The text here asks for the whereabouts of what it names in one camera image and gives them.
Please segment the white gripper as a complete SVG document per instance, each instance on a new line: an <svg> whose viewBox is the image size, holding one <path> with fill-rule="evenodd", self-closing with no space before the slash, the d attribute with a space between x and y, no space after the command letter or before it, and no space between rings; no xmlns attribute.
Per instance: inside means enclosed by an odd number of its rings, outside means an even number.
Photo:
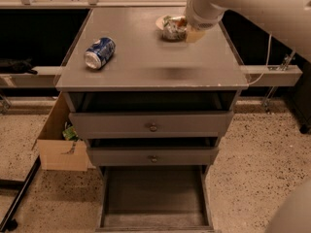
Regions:
<svg viewBox="0 0 311 233"><path fill-rule="evenodd" d="M213 4L211 0L187 0L185 17L188 25L186 42L196 43L205 32L217 25L223 18L225 9Z"/></svg>

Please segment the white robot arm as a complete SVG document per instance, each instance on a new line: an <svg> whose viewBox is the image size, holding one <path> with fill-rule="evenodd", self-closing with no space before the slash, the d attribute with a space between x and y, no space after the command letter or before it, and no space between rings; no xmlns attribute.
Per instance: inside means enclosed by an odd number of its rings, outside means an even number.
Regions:
<svg viewBox="0 0 311 233"><path fill-rule="evenodd" d="M311 0L187 0L191 27L205 30L232 10L311 61ZM286 199L265 233L311 233L311 180Z"/></svg>

